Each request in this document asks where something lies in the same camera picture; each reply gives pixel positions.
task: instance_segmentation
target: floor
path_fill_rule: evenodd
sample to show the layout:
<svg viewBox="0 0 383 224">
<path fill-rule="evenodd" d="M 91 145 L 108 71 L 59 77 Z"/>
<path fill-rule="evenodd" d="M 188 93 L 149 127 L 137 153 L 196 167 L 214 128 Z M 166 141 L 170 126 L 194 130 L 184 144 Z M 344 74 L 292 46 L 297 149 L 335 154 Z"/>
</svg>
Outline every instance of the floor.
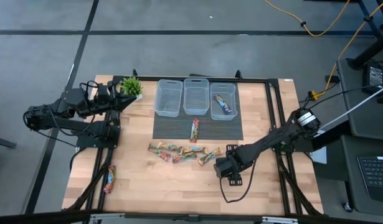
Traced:
<svg viewBox="0 0 383 224">
<path fill-rule="evenodd" d="M 343 7 L 341 2 L 271 0 L 324 30 Z M 374 1 L 365 0 L 369 11 Z M 0 0 L 0 30 L 84 30 L 93 0 Z M 375 19 L 381 24 L 381 15 Z M 333 30 L 356 30 L 362 12 L 351 4 Z M 91 30 L 303 30 L 299 22 L 256 0 L 100 0 Z M 0 137 L 17 142 L 15 150 L 0 147 L 0 216 L 22 212 L 45 137 L 30 132 L 21 116 L 31 105 L 59 97 L 74 63 L 81 35 L 0 35 Z M 298 97 L 322 90 L 340 51 L 350 37 L 307 35 L 89 35 L 76 79 L 99 75 L 188 75 L 292 78 Z M 355 57 L 375 39 L 358 37 L 344 57 Z M 329 91 L 332 95 L 340 91 Z M 317 106 L 327 123 L 345 110 L 335 98 Z M 75 143 L 74 139 L 59 138 Z M 35 212 L 61 208 L 74 149 L 57 143 Z M 318 178 L 324 211 L 331 217 L 383 222 L 383 217 L 346 213 L 340 182 Z M 110 220 L 104 223 L 119 223 Z M 145 223 L 146 220 L 128 220 Z"/>
</svg>

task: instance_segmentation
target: yellow cable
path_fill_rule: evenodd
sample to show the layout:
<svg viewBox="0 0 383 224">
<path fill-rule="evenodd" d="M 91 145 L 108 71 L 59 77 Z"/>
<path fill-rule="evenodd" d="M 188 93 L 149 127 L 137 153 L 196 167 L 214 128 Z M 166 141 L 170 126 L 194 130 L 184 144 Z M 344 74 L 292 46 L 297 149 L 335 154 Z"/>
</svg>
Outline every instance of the yellow cable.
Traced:
<svg viewBox="0 0 383 224">
<path fill-rule="evenodd" d="M 383 6 L 383 3 L 381 5 L 379 5 L 371 14 L 370 14 L 370 17 L 373 16 L 381 7 Z M 360 32 L 360 30 L 364 27 L 364 25 L 366 25 L 367 22 L 363 22 L 361 24 L 361 26 L 357 29 L 357 31 L 354 33 L 354 35 L 352 36 L 352 39 L 348 42 L 348 44 L 346 44 L 345 48 L 343 48 L 342 52 L 339 54 L 339 57 L 338 57 L 338 60 L 341 59 L 343 53 L 345 53 L 346 49 L 349 47 L 349 45 L 352 43 L 352 41 L 356 38 L 357 34 Z M 331 80 L 331 77 L 333 76 L 334 72 L 335 72 L 335 68 L 336 68 L 336 63 L 334 64 L 333 66 L 333 69 L 331 71 L 331 74 L 329 75 L 329 78 L 328 78 L 328 81 L 327 81 L 327 84 L 326 84 L 326 88 L 325 90 L 328 89 L 328 86 L 329 86 L 329 81 Z M 324 95 L 326 92 L 322 92 L 320 94 L 316 94 L 315 96 L 319 97 L 321 95 Z"/>
<path fill-rule="evenodd" d="M 284 11 L 283 9 L 280 9 L 279 7 L 276 7 L 275 5 L 273 5 L 273 4 L 272 4 L 271 2 L 269 2 L 268 0 L 265 0 L 265 2 L 266 2 L 267 4 L 269 4 L 271 7 L 273 7 L 273 8 L 275 8 L 275 9 L 279 10 L 280 12 L 284 12 L 285 14 L 288 14 L 288 15 L 294 17 L 294 18 L 297 19 L 300 23 L 303 22 L 298 16 L 296 16 L 296 15 L 290 13 L 290 12 Z M 341 12 L 339 12 L 338 16 L 335 18 L 335 20 L 333 21 L 333 23 L 331 23 L 331 25 L 329 25 L 329 27 L 328 27 L 326 30 L 324 30 L 322 33 L 320 33 L 320 34 L 312 34 L 306 25 L 303 25 L 303 28 L 305 28 L 305 30 L 306 30 L 306 31 L 310 34 L 310 36 L 312 36 L 312 37 L 320 37 L 320 36 L 324 35 L 325 33 L 327 33 L 327 31 L 330 30 L 330 28 L 332 28 L 332 26 L 335 24 L 335 22 L 341 17 L 341 15 L 343 14 L 343 12 L 344 12 L 345 9 L 346 9 L 346 6 L 348 6 L 349 2 L 350 2 L 350 0 L 348 0 L 348 1 L 346 2 L 345 6 L 342 8 Z"/>
</svg>

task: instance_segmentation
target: wooden tabletop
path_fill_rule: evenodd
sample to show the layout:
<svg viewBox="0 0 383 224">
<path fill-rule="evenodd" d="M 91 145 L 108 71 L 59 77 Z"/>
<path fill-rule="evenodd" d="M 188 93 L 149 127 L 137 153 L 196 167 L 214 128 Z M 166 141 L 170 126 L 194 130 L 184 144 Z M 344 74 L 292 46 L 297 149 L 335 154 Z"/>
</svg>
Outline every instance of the wooden tabletop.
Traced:
<svg viewBox="0 0 383 224">
<path fill-rule="evenodd" d="M 111 75 L 97 75 L 95 81 L 107 83 Z M 286 119 L 299 107 L 293 80 L 279 80 L 281 98 Z M 116 166 L 115 183 L 111 194 L 106 195 L 104 210 L 110 212 L 188 213 L 216 215 L 284 215 L 275 154 L 267 150 L 258 158 L 247 196 L 240 202 L 226 203 L 222 198 L 219 179 L 213 169 L 214 161 L 200 166 L 197 161 L 178 164 L 164 162 L 147 151 L 153 139 L 154 101 L 157 82 L 143 81 L 143 99 L 132 103 L 121 114 L 121 138 L 114 150 L 112 164 Z M 218 146 L 224 150 L 227 144 L 253 143 L 268 134 L 268 114 L 265 85 L 261 83 L 238 83 L 240 113 L 242 118 L 242 141 L 188 140 L 163 141 L 179 146 L 205 146 L 210 151 Z M 275 106 L 277 124 L 278 111 Z M 97 149 L 81 152 L 74 160 L 62 208 L 73 204 L 85 190 L 91 176 Z M 300 152 L 293 153 L 298 185 L 307 199 L 323 212 L 316 177 L 310 159 Z M 230 187 L 227 179 L 222 181 L 228 199 L 239 198 L 248 184 L 250 168 L 241 173 L 244 184 Z M 295 211 L 292 191 L 288 187 L 291 211 Z M 100 186 L 93 200 L 97 206 Z"/>
</svg>

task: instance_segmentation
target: black placemat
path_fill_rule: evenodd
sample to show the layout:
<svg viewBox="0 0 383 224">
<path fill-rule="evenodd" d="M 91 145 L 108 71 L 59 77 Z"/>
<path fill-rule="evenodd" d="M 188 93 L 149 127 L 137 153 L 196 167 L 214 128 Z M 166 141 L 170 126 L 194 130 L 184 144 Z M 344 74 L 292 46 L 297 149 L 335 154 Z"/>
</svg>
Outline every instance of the black placemat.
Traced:
<svg viewBox="0 0 383 224">
<path fill-rule="evenodd" d="M 236 83 L 233 84 L 235 85 L 235 106 L 238 111 L 233 120 L 214 121 L 210 117 L 210 108 L 205 115 L 186 114 L 183 108 L 183 90 L 178 117 L 169 118 L 155 113 L 153 139 L 189 139 L 191 136 L 192 120 L 198 118 L 200 120 L 198 139 L 243 140 L 239 89 Z"/>
</svg>

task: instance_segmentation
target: plastic container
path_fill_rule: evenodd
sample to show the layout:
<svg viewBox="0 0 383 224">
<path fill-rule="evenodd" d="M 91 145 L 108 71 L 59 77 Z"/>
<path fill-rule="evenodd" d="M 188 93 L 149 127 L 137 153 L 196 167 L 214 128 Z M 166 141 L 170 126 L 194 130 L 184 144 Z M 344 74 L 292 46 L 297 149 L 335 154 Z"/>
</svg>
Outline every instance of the plastic container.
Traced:
<svg viewBox="0 0 383 224">
<path fill-rule="evenodd" d="M 179 116 L 181 93 L 183 83 L 174 80 L 160 80 L 158 82 L 155 112 L 160 116 L 177 117 Z"/>
<path fill-rule="evenodd" d="M 220 104 L 214 99 L 215 95 L 220 95 L 232 110 L 230 114 L 225 114 Z M 214 120 L 231 121 L 237 115 L 235 107 L 235 85 L 231 83 L 213 83 L 210 86 L 210 116 Z"/>
<path fill-rule="evenodd" d="M 205 78 L 184 80 L 183 108 L 186 114 L 204 115 L 209 109 L 209 81 Z"/>
</svg>

